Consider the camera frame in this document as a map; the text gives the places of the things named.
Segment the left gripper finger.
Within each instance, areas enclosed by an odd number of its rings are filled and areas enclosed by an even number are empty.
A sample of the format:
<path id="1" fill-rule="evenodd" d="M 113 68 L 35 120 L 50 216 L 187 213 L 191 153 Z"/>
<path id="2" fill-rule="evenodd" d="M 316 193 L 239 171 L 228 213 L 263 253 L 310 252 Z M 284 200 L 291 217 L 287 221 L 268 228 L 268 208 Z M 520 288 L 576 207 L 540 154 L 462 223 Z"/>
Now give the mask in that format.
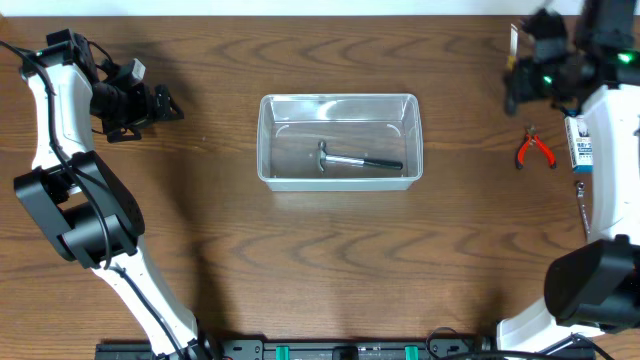
<path id="1" fill-rule="evenodd" d="M 153 115 L 156 121 L 176 121 L 184 118 L 184 112 L 177 105 L 166 85 L 159 84 L 154 91 Z"/>
<path id="2" fill-rule="evenodd" d="M 120 143 L 138 141 L 142 139 L 142 136 L 140 131 L 137 129 L 113 127 L 106 130 L 106 138 L 109 143 Z"/>

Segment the yellow black screwdriver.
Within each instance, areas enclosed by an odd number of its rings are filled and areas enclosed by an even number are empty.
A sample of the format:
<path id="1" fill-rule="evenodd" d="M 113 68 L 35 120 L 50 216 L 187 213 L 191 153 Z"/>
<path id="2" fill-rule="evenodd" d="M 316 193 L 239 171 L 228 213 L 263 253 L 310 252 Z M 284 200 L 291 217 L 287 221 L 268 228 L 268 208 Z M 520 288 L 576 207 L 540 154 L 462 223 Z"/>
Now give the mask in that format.
<path id="1" fill-rule="evenodd" d="M 507 115 L 513 116 L 517 110 L 517 89 L 515 83 L 515 66 L 517 63 L 518 50 L 518 28 L 515 24 L 510 25 L 510 46 L 507 56 L 506 73 L 504 82 L 506 86 L 504 110 Z"/>

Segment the small claw hammer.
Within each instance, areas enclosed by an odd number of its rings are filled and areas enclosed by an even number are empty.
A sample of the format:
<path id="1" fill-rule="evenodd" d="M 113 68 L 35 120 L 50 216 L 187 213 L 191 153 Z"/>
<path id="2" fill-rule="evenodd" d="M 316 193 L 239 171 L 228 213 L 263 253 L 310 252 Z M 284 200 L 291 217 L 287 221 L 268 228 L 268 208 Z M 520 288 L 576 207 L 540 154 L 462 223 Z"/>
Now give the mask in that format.
<path id="1" fill-rule="evenodd" d="M 321 172 L 326 171 L 327 164 L 338 164 L 355 167 L 372 167 L 391 170 L 402 170 L 404 165 L 400 161 L 375 159 L 375 158 L 356 158 L 343 155 L 329 154 L 327 152 L 327 144 L 325 140 L 318 142 L 316 155 L 317 166 Z"/>

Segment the clear plastic container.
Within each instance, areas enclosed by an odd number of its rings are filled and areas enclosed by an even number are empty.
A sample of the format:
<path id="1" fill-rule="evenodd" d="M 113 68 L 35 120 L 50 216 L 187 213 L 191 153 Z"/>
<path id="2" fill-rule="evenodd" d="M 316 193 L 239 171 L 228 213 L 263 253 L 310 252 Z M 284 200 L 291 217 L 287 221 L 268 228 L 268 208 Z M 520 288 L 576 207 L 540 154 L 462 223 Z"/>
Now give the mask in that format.
<path id="1" fill-rule="evenodd" d="M 402 170 L 317 166 L 318 142 L 329 154 L 395 160 Z M 273 191 L 403 191 L 424 172 L 417 98 L 388 94 L 270 94 L 257 126 L 258 177 Z"/>

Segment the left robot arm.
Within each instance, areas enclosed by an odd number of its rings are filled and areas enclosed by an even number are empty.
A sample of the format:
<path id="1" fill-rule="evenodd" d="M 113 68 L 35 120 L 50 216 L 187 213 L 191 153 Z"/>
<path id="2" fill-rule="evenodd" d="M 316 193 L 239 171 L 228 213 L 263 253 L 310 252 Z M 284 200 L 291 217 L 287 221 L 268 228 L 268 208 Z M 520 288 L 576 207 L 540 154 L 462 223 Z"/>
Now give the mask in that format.
<path id="1" fill-rule="evenodd" d="M 144 84 L 138 59 L 120 65 L 107 56 L 97 63 L 96 43 L 71 29 L 48 34 L 46 42 L 41 50 L 13 51 L 37 116 L 36 154 L 14 190 L 56 253 L 107 283 L 147 336 L 99 344 L 96 358 L 219 358 L 154 265 L 142 211 L 94 145 L 97 134 L 110 143 L 137 141 L 143 129 L 181 120 L 183 111 L 167 86 Z"/>

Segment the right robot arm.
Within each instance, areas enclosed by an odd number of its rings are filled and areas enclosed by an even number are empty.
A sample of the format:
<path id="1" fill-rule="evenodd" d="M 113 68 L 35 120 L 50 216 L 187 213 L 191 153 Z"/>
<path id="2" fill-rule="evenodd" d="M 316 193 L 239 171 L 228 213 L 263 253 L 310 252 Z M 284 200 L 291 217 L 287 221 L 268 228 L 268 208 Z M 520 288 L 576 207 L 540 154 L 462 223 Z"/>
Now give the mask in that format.
<path id="1" fill-rule="evenodd" d="M 636 4 L 589 0 L 572 33 L 546 7 L 512 32 L 533 40 L 517 55 L 511 41 L 505 73 L 505 111 L 550 100 L 580 118 L 594 151 L 592 215 L 585 246 L 549 267 L 544 295 L 502 320 L 496 347 L 505 358 L 553 356 L 573 344 L 639 326 L 639 53 Z"/>

